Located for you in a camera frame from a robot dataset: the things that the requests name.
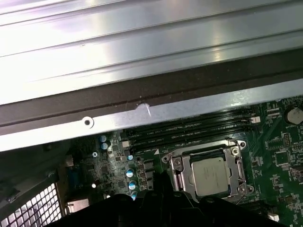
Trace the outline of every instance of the metal panel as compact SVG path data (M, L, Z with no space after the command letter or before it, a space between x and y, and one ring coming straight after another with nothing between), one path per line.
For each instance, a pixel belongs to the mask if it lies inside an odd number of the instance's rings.
M62 217L55 184L51 184L0 222L0 227L46 226Z
M6 226L6 217L58 180L56 169L69 148L70 141L67 140L0 153L0 221L4 221L2 226Z
M303 46L302 1L0 1L0 105Z
M0 136L0 151L147 125L302 94L303 79L233 91Z
M302 79L301 59L303 48L1 105L0 135Z

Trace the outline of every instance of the chip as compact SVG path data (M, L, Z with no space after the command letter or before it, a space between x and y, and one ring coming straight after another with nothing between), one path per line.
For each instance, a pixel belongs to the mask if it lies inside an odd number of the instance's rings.
M287 204L291 204L294 202L293 197L291 195L285 196L285 202Z
M119 187L119 188L125 187L124 181L118 181L118 187Z
M101 172L104 173L104 174L107 174L108 173L107 166L102 167Z
M113 145L113 146L112 146L112 150L113 150L113 151L118 151L118 146L117 146L117 145Z
M222 157L204 159L192 164L197 196L228 191L228 175Z
M276 164L277 166L282 166L288 164L288 154L286 151L284 152L277 152L276 153Z

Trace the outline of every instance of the integrated circuit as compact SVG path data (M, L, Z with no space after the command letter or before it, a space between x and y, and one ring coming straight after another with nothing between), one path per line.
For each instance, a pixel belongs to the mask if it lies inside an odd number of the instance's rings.
M107 166L104 166L101 168L101 172L104 173L104 174L107 174L108 173L108 168Z
M186 191L196 201L207 195L239 201L254 191L243 170L245 147L242 140L219 140L175 149L162 161L171 167L176 191Z
M286 151L276 152L275 156L276 156L276 165L277 166L282 166L282 165L286 165L289 163L288 153Z
M288 195L288 196L285 196L284 198L284 201L287 203L287 204L291 204L294 202L294 199L291 195Z
M113 145L112 146L112 150L113 150L113 152L118 151L118 146L117 145Z
M125 187L125 182L124 181L118 181L118 187L122 188Z

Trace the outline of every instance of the black ram slot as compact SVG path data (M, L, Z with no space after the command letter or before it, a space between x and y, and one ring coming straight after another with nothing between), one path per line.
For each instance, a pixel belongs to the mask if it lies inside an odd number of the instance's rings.
M187 122L187 123L179 123L171 127L166 127L166 128L161 128L159 130L148 130L141 132L140 134L136 134L133 136L129 136L127 139L128 140L136 140L140 137L143 137L143 139L146 139L147 137L151 135L166 135L166 133L171 134L175 133L176 131L180 130L194 130L195 128L199 128L202 126L208 126L208 125L215 125L215 124L225 124L229 123L231 121L236 121L236 120L246 120L248 121L251 115L237 115L237 116L229 116L229 117L220 117L220 118L213 118L213 119L203 119L203 120L197 120L195 122Z
M132 146L131 151L137 152L137 151L159 148L159 147L170 147L170 146L174 146L176 144L194 142L194 141L198 141L198 140L208 139L208 138L211 138L214 136L220 137L220 136L234 134L234 133L238 133L238 132L251 131L254 129L255 129L255 127L242 126L242 127L237 127L237 128L223 130L223 131L207 132L207 133L204 133L203 135L201 135L201 134L189 135L186 137L184 136L184 137L172 139L169 141L160 141L160 142L148 143L148 144L144 144L144 145L134 145L134 146Z
M149 126L141 126L141 127L137 127L137 128L132 128L127 130L127 135L131 136L131 135L135 135L135 134L140 134L141 132L145 132L145 131L150 131L150 130L161 130L162 128L165 127L172 127L174 125L178 125L178 124L185 124L185 123L195 123L196 121L200 121L200 120L207 120L207 119L213 119L213 118L217 118L217 117L229 117L229 116L233 116L233 115L243 115L243 114L249 114L250 113L250 109L235 109L235 110L224 110L224 111L219 111L219 112L215 112L215 113L208 113L208 114L203 114L197 117L190 117L190 118L184 118L184 119L178 119L178 120L173 120L173 121L169 121L169 122L162 122L162 123L158 123L158 124L152 124Z
M200 124L198 126L193 126L191 128L187 127L184 129L175 129L175 130L169 130L165 132L157 131L155 134L144 134L140 135L140 137L130 139L132 143L140 143L147 140L156 140L159 138L163 138L166 136L177 136L180 134L186 134L186 133L195 133L197 131L211 131L212 129L217 130L218 128L229 126L229 125L236 125L236 124L246 124L249 125L250 123L248 121L244 120L229 120L225 122L214 122L212 124Z
M183 132L179 132L178 134L174 134L172 136L167 136L167 137L159 137L156 138L154 140L143 140L143 141L134 141L131 140L131 146L141 146L143 144L151 144L151 143L156 143L156 142L161 142L161 141L172 141L172 140L176 140L177 138L181 138L181 137L186 137L186 136L193 136L193 135L202 135L205 133L216 133L218 131L223 131L223 130L228 130L228 129L232 129L232 128L237 128L237 127L242 127L242 126L247 126L247 124L244 123L238 123L238 124L227 124L221 127L211 127L211 128L207 128L207 129L202 129L202 130L195 130L195 131L191 131L188 133L183 133Z

